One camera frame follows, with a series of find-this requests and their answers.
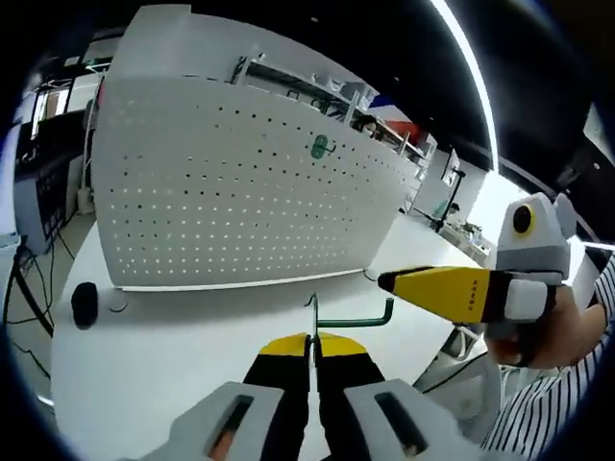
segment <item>striped shirt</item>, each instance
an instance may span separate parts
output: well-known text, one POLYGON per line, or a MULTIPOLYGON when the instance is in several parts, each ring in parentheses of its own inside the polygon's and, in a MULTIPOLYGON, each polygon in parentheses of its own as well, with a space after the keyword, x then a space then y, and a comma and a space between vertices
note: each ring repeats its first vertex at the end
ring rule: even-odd
POLYGON ((615 254, 594 285, 606 314, 606 330, 599 344, 580 362, 559 376, 544 377, 514 394, 504 404, 484 449, 508 451, 535 458, 575 412, 596 372, 615 319, 615 254))

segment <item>cable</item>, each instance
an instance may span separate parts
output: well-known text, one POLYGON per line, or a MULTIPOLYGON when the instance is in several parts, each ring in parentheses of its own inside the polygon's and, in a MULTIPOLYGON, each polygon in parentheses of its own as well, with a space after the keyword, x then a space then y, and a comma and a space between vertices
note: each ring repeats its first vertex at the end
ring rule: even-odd
MULTIPOLYGON (((40 266, 38 265, 37 257, 32 252, 32 250, 30 250, 28 247, 23 247, 23 248, 28 253, 30 253, 30 259, 28 259, 26 261, 26 263, 24 263, 24 265, 27 264, 28 261, 33 261, 33 264, 37 268, 38 276, 40 277, 40 283, 42 285, 42 294, 43 294, 43 298, 45 300, 45 310, 43 311, 42 315, 44 316, 44 315, 49 314, 49 317, 51 318, 51 304, 53 303, 53 293, 52 293, 52 302, 50 302, 48 297, 47 297, 47 288, 46 288, 46 283, 45 283, 45 277, 42 274, 40 266)), ((52 266, 51 266, 51 269, 53 271, 53 254, 52 254, 52 266)), ((11 271, 11 277, 9 278, 9 285, 7 287, 7 296, 5 297, 5 305, 6 305, 5 306, 5 310, 4 310, 5 316, 8 316, 8 301, 9 301, 9 297, 10 297, 10 294, 11 294, 11 288, 12 288, 13 279, 14 279, 14 273, 11 271)), ((4 319, 5 324, 7 324, 7 325, 23 325, 23 324, 27 324, 29 322, 34 322, 34 321, 37 321, 37 320, 38 320, 38 317, 30 317, 30 318, 27 318, 27 319, 15 320, 15 321, 10 321, 6 317, 4 319)), ((51 319, 51 323, 52 323, 53 326, 55 326, 55 323, 54 323, 53 319, 51 319)))
POLYGON ((56 244, 53 239, 51 240, 51 264, 49 265, 49 304, 45 306, 47 309, 45 312, 49 313, 49 322, 53 327, 56 326, 54 318, 51 315, 51 306, 54 303, 54 263, 56 262, 56 244))
POLYGON ((70 248, 68 248, 68 245, 66 245, 66 242, 64 242, 64 239, 62 238, 62 234, 60 233, 59 230, 58 230, 58 238, 60 239, 60 241, 63 244, 63 246, 66 248, 66 252, 70 256, 70 258, 74 261, 75 260, 75 256, 74 256, 73 252, 70 251, 70 248))
POLYGON ((9 320, 9 300, 11 299, 12 281, 15 279, 15 260, 12 262, 11 273, 9 274, 9 282, 7 284, 7 294, 4 297, 4 311, 2 312, 2 326, 7 327, 9 320))
POLYGON ((51 375, 49 375, 49 372, 45 370, 45 367, 42 366, 42 363, 40 363, 40 360, 38 360, 34 352, 32 352, 30 349, 23 349, 13 340, 11 340, 11 342, 17 349, 19 349, 20 352, 29 354, 32 357, 32 359, 35 361, 35 363, 37 364, 38 369, 41 370, 45 376, 47 376, 47 379, 51 379, 51 375))
POLYGON ((466 368, 468 368, 470 365, 472 365, 474 362, 476 362, 479 358, 483 357, 487 355, 487 352, 483 352, 480 355, 477 355, 476 357, 474 357, 472 360, 467 361, 466 363, 464 363, 461 367, 459 367, 459 369, 457 369, 456 372, 454 372, 452 375, 448 376, 446 379, 441 380, 440 382, 438 382, 437 384, 432 385, 432 387, 430 387, 429 389, 427 389, 426 391, 423 391, 423 394, 427 394, 428 392, 431 392, 435 389, 437 389, 438 387, 446 384, 447 382, 449 382, 451 379, 453 379, 455 376, 459 375, 463 370, 465 370, 466 368))
POLYGON ((45 317, 44 313, 41 312, 40 307, 38 307, 37 300, 35 300, 35 297, 32 296, 30 287, 28 287, 28 283, 26 283, 26 280, 21 275, 21 271, 19 270, 16 264, 13 264, 12 272, 14 273, 14 278, 15 280, 17 280, 17 286, 19 286, 19 289, 21 290, 21 293, 23 294, 23 297, 25 298, 26 303, 28 303, 28 306, 32 309, 32 311, 34 312, 35 316, 37 317, 38 321, 40 322, 42 327, 45 329, 47 334, 49 334, 49 336, 53 336, 54 335, 53 327, 47 321, 47 318, 45 317))
POLYGON ((49 304, 49 299, 47 297, 47 284, 45 283, 45 277, 42 274, 42 271, 40 270, 40 266, 38 265, 38 260, 37 260, 36 255, 32 253, 32 250, 30 250, 28 247, 24 247, 24 249, 30 254, 31 260, 34 262, 35 266, 37 267, 38 276, 40 277, 40 284, 42 285, 42 296, 45 299, 45 307, 46 307, 49 304))
POLYGON ((363 269, 363 275, 365 276, 366 279, 368 279, 369 281, 376 281, 376 279, 372 279, 371 277, 369 277, 367 275, 367 269, 363 269))
POLYGON ((113 309, 113 308, 109 308, 109 311, 113 312, 114 314, 119 314, 120 312, 124 312, 126 310, 126 307, 128 307, 128 303, 124 303, 124 305, 122 305, 119 309, 113 309))

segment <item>ceiling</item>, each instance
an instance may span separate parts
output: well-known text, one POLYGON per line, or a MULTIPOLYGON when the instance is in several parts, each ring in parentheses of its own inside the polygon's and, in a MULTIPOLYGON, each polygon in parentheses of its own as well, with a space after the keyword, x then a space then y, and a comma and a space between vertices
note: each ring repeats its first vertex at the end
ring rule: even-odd
MULTIPOLYGON (((94 29, 126 26, 145 3, 172 2, 110 2, 97 12, 94 29)), ((615 219, 603 217, 615 197, 615 168, 582 132, 597 94, 590 82, 600 80, 594 70, 610 64, 603 56, 610 48, 596 32, 601 22, 609 25, 608 13, 596 11, 595 0, 584 2, 581 11, 578 3, 545 0, 545 9, 555 17, 552 22, 547 14, 528 8, 529 2, 448 3, 477 56, 501 156, 529 173, 503 168, 503 174, 530 192, 540 190, 541 182, 555 192, 568 190, 596 235, 615 241, 615 219), (579 26, 579 17, 586 23, 579 26), (570 31, 574 48, 564 45, 567 32, 558 32, 555 23, 570 31)), ((353 0, 313 0, 292 8, 270 0, 241 6, 193 2, 193 11, 249 22, 325 54, 390 96, 439 142, 453 144, 462 158, 490 167, 472 76, 429 0, 379 1, 366 7, 353 0)))

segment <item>led light strip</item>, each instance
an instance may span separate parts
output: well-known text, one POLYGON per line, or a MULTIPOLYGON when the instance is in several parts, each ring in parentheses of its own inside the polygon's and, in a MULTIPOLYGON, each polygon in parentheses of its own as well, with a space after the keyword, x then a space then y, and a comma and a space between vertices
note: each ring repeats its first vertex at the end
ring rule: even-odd
POLYGON ((252 286, 279 285, 282 283, 292 283, 295 281, 328 279, 332 277, 339 277, 339 276, 346 276, 349 274, 355 274, 361 271, 363 271, 363 269, 350 269, 348 271, 331 272, 328 274, 317 274, 314 276, 295 277, 292 279, 242 281, 238 283, 221 283, 221 284, 215 284, 215 285, 120 286, 119 288, 121 288, 123 291, 135 291, 135 292, 226 290, 230 288, 248 288, 252 286))
POLYGON ((609 250, 615 252, 615 245, 608 243, 596 243, 596 242, 581 242, 588 248, 598 248, 599 250, 609 250))
POLYGON ((444 0, 430 0, 433 6, 437 9, 444 22, 451 30, 457 45, 461 49, 461 53, 468 63, 468 67, 470 67, 470 72, 472 73, 472 78, 474 79, 474 83, 477 86, 477 91, 479 92, 480 103, 482 104, 482 111, 484 112, 484 118, 487 123, 487 132, 489 134, 489 144, 491 147, 491 158, 492 158, 492 166, 493 171, 496 174, 500 174, 500 164, 498 157, 498 139, 496 137, 496 124, 493 120, 493 112, 491 111, 491 104, 489 104, 489 96, 487 95, 487 87, 484 84, 484 80, 482 79, 482 74, 480 73, 479 63, 477 62, 476 57, 474 56, 474 52, 472 51, 472 47, 470 46, 470 42, 468 38, 463 33, 461 26, 457 22, 455 15, 446 4, 444 0))

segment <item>desk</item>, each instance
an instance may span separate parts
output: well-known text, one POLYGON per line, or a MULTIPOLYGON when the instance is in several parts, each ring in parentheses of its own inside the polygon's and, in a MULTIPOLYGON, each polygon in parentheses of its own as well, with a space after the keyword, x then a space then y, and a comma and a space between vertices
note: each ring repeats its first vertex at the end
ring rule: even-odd
MULTIPOLYGON (((409 216, 396 218, 371 268, 476 263, 409 216)), ((274 338, 310 331, 316 291, 322 318, 381 315, 387 295, 363 274, 253 288, 179 293, 113 289, 92 227, 57 306, 52 342, 52 398, 61 434, 87 460, 139 457, 162 444, 171 422, 228 380, 240 381, 258 350, 274 338), (98 322, 87 331, 72 321, 77 284, 98 285, 98 322), (109 312, 128 303, 120 314, 109 312)), ((387 377, 414 382, 453 326, 396 300, 393 319, 378 328, 326 328, 357 339, 387 377)), ((302 460, 329 450, 318 421, 312 382, 302 460)))
POLYGON ((488 253, 479 245, 472 243, 465 233, 448 223, 444 223, 444 227, 440 230, 440 235, 474 259, 478 265, 484 267, 488 253))

